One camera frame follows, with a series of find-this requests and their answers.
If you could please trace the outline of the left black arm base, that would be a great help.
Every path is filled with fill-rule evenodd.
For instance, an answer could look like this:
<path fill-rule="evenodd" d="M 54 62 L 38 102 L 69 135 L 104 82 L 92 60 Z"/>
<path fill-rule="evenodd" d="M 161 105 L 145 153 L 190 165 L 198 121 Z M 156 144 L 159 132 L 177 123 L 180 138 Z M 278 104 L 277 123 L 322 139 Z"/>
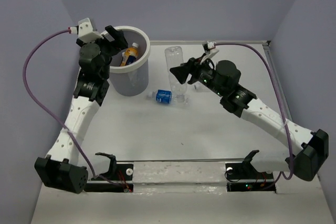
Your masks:
<path fill-rule="evenodd" d="M 84 187 L 87 193 L 132 193 L 133 192 L 133 163 L 117 163 L 117 169 L 112 172 L 102 174 L 108 181 L 98 177 L 89 180 Z"/>

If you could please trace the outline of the orange milk tea bottle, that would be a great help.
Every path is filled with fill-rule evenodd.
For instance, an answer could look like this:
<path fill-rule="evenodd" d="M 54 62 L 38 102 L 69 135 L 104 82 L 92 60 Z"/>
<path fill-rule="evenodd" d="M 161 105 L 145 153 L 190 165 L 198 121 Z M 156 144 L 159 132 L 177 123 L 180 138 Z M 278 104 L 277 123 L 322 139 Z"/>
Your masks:
<path fill-rule="evenodd" d="M 134 63 L 139 54 L 139 44 L 133 43 L 125 52 L 122 53 L 122 61 L 120 67 L 124 67 Z"/>

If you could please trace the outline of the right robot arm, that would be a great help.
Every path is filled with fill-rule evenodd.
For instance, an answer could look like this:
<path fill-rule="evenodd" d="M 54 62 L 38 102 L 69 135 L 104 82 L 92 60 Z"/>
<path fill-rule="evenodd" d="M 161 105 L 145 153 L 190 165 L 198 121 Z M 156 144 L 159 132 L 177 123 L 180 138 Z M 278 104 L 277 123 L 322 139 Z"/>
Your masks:
<path fill-rule="evenodd" d="M 239 84 L 241 72 L 228 60 L 219 61 L 214 68 L 210 60 L 191 58 L 170 72 L 179 83 L 200 82 L 221 97 L 220 104 L 229 113 L 250 122 L 277 139 L 287 152 L 262 153 L 251 151 L 244 159 L 241 171 L 248 178 L 262 172 L 289 172 L 312 181 L 329 155 L 329 136 L 319 129 L 315 132 L 300 127 L 266 106 L 261 99 Z"/>

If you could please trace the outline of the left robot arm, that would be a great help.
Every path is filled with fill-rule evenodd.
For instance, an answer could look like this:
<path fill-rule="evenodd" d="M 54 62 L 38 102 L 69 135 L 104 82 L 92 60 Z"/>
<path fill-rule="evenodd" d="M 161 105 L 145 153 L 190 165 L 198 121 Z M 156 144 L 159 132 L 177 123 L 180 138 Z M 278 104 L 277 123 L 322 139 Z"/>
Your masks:
<path fill-rule="evenodd" d="M 91 163 L 78 166 L 79 156 L 88 160 L 81 144 L 107 94 L 112 58 L 128 43 L 123 31 L 111 25 L 105 27 L 105 33 L 112 41 L 92 28 L 85 31 L 83 25 L 71 31 L 78 34 L 80 71 L 70 110 L 66 120 L 60 122 L 62 129 L 52 148 L 45 157 L 36 159 L 34 168 L 46 187 L 79 194 L 87 181 L 96 177 Z"/>

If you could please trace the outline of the clear bottle pale cap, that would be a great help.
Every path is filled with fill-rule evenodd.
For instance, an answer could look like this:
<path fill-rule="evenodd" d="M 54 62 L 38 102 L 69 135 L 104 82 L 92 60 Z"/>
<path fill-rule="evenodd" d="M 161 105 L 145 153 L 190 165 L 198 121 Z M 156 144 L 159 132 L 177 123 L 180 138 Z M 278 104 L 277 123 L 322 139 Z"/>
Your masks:
<path fill-rule="evenodd" d="M 179 72 L 175 69 L 183 63 L 183 50 L 180 46 L 172 46 L 166 48 L 164 53 L 174 100 L 178 103 L 183 103 L 186 100 L 187 86 L 179 82 Z"/>

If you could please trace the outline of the blue label clear bottle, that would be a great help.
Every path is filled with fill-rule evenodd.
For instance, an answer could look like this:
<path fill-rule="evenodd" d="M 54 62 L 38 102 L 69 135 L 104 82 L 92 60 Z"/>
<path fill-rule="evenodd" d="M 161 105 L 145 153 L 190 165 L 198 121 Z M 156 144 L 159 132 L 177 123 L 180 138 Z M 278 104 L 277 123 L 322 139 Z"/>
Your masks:
<path fill-rule="evenodd" d="M 187 107 L 189 106 L 189 99 L 186 95 L 176 95 L 170 90 L 151 91 L 146 98 L 164 106 Z"/>

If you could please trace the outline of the clear bottle blue cap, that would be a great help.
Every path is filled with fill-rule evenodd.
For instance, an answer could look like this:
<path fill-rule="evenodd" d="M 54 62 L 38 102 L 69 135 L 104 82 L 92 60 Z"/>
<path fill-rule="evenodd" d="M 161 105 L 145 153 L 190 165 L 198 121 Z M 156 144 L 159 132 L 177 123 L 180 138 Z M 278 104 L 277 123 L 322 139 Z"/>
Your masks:
<path fill-rule="evenodd" d="M 210 92 L 210 90 L 200 82 L 193 84 L 193 87 L 196 92 Z"/>

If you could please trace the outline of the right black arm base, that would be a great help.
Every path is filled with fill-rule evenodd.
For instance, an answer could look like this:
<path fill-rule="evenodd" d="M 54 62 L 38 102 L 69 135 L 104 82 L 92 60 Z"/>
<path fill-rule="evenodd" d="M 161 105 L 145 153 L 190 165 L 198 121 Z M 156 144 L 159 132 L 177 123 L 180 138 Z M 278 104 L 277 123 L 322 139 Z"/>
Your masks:
<path fill-rule="evenodd" d="M 245 166 L 243 163 L 226 163 L 224 176 L 228 192 L 276 192 L 273 174 L 260 173 L 252 166 Z"/>

